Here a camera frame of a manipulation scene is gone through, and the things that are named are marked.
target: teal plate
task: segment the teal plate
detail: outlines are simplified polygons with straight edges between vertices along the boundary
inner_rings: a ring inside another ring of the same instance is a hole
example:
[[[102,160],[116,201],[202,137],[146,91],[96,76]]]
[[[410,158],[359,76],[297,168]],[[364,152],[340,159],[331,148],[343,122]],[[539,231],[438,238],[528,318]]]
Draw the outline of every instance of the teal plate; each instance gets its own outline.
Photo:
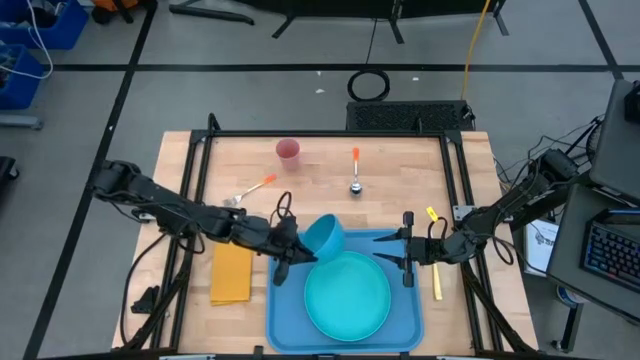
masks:
[[[358,341],[384,324],[391,309],[391,288],[378,264],[345,251],[311,270],[304,302],[322,333],[336,340]]]

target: pink cup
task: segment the pink cup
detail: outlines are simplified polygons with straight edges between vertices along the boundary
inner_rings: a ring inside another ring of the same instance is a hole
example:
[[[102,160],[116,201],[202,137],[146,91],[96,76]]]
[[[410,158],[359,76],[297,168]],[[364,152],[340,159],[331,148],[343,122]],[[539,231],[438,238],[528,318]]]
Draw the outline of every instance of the pink cup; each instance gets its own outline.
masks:
[[[300,166],[300,144],[294,139],[282,139],[276,145],[276,153],[285,170],[293,171]]]

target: white paper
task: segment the white paper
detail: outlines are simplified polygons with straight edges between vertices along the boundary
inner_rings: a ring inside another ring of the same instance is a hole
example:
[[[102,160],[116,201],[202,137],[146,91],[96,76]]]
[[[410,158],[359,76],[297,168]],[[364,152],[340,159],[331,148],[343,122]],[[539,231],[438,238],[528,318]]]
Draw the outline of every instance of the white paper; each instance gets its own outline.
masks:
[[[531,266],[540,270],[547,270],[557,234],[558,225],[556,224],[540,220],[535,220],[531,224],[527,224],[527,230],[524,237],[524,256]],[[527,264],[524,265],[524,272],[531,275],[546,277],[545,274],[532,269]]]

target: orange spoon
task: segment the orange spoon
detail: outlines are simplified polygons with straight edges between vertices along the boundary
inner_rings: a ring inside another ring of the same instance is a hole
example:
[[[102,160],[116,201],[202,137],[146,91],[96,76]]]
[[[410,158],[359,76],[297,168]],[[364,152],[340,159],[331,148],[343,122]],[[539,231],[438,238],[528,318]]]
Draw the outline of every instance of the orange spoon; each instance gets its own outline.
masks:
[[[360,195],[362,192],[362,185],[358,182],[358,161],[360,160],[360,149],[353,148],[353,182],[351,183],[351,193],[353,195]]]
[[[260,184],[249,188],[249,190],[245,191],[244,193],[242,193],[240,195],[236,195],[236,196],[234,196],[232,198],[226,199],[222,203],[226,207],[235,207],[240,203],[240,201],[242,201],[242,198],[245,195],[247,195],[248,193],[250,193],[250,192],[252,192],[252,191],[254,191],[256,189],[258,189],[259,187],[261,187],[263,185],[267,185],[268,183],[272,182],[275,179],[276,179],[276,174],[271,174],[271,175],[267,176],[264,180],[262,180],[262,182]]]

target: gray floor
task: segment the gray floor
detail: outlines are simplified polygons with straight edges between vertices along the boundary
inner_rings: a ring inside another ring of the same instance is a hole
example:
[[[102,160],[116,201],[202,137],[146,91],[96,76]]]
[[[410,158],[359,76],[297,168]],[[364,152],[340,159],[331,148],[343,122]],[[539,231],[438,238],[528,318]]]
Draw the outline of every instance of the gray floor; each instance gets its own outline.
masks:
[[[363,63],[367,57],[373,21],[301,19],[274,40],[270,35],[282,16],[208,3],[249,14],[257,24],[175,16],[161,2],[140,63]],[[640,3],[590,4],[618,63],[640,64],[634,26]],[[475,63],[606,64],[577,1],[509,0],[503,16],[511,35],[503,37],[488,18]],[[133,25],[120,19],[106,27],[90,22],[75,49],[54,53],[55,63],[128,63],[144,13],[135,18]],[[455,16],[401,21],[405,45],[397,45],[389,25],[379,22],[370,62],[464,63],[476,20]],[[343,129],[350,76],[316,71],[137,72],[108,157],[135,162],[150,174],[162,133],[202,128],[212,111],[225,129]],[[459,72],[389,76],[389,100],[456,99],[462,83]],[[638,79],[640,74],[625,77]],[[0,207],[2,359],[23,354],[122,78],[120,72],[56,72],[42,83],[31,109],[20,112],[42,117],[44,129],[0,129],[0,154],[17,158],[22,170]],[[603,113],[612,84],[608,72],[472,73],[467,97],[478,116],[478,129],[489,132],[496,157],[508,166],[525,157],[540,135],[560,136]],[[363,78],[358,89],[366,95],[380,86],[376,79]],[[92,203],[40,356],[109,349],[137,232],[135,224],[111,207]],[[540,347],[553,352],[548,342],[561,335],[568,310],[554,299],[550,283],[523,278]],[[639,328],[589,305],[573,355],[637,358],[639,337]]]

